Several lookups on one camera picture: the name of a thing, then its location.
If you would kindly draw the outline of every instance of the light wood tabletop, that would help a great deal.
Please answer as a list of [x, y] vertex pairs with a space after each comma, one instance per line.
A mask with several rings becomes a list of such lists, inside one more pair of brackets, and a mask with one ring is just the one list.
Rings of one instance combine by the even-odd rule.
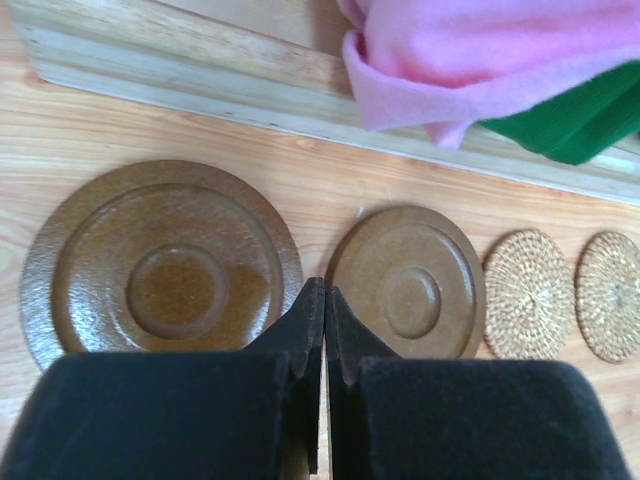
[[[602, 230], [620, 231], [640, 244], [639, 207], [43, 82], [0, 3], [0, 446], [40, 373], [18, 313], [30, 243], [53, 209], [83, 183], [151, 159], [208, 163], [258, 189], [287, 222], [305, 276], [324, 274], [337, 242], [359, 218], [396, 204], [448, 216], [481, 258], [504, 234], [532, 227], [549, 234], [572, 266]], [[480, 356], [490, 358], [485, 346]], [[640, 475], [640, 356], [607, 364], [591, 353], [576, 327], [561, 359], [592, 382], [630, 467]], [[321, 428], [326, 477], [326, 418]]]

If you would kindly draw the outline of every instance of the large brown plate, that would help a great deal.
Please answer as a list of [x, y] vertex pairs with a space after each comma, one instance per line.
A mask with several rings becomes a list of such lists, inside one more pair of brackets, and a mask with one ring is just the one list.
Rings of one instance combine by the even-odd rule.
[[439, 213], [404, 206], [365, 219], [339, 245], [328, 277], [400, 355], [475, 356], [486, 315], [482, 266], [464, 233]]
[[255, 189], [183, 161], [124, 167], [47, 220], [27, 257], [21, 313], [43, 368], [65, 352], [233, 350], [292, 304], [295, 243]]

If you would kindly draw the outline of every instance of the pink cloth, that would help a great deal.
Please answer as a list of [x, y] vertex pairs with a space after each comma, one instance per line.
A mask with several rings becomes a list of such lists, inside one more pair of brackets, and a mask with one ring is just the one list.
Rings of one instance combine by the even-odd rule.
[[638, 0], [338, 0], [369, 130], [424, 124], [444, 148], [640, 58]]

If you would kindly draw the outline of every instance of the circular indentation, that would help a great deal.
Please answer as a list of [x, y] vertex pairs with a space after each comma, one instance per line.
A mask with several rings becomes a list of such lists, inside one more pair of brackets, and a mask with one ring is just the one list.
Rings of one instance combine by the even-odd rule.
[[257, 191], [208, 165], [155, 161], [58, 207], [29, 251], [21, 314], [43, 368], [65, 352], [237, 350], [301, 286], [289, 230]]
[[194, 245], [164, 245], [138, 262], [129, 277], [127, 300], [147, 332], [168, 340], [188, 338], [210, 327], [229, 296], [216, 259]]
[[327, 277], [398, 354], [475, 356], [484, 330], [482, 266], [464, 233], [439, 213], [405, 206], [364, 219], [336, 249]]
[[554, 359], [575, 324], [571, 272], [539, 230], [509, 235], [485, 265], [487, 345], [498, 358]]
[[431, 331], [440, 316], [440, 290], [424, 268], [408, 267], [381, 285], [384, 315], [396, 334], [417, 339]]
[[621, 363], [640, 349], [640, 249], [617, 232], [596, 235], [576, 276], [578, 324], [591, 350]]

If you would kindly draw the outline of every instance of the green cloth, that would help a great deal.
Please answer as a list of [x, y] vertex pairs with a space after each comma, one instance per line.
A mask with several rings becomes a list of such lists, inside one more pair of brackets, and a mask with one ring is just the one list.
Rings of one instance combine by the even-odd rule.
[[602, 73], [530, 110], [480, 125], [527, 150], [579, 165], [640, 131], [640, 61]]

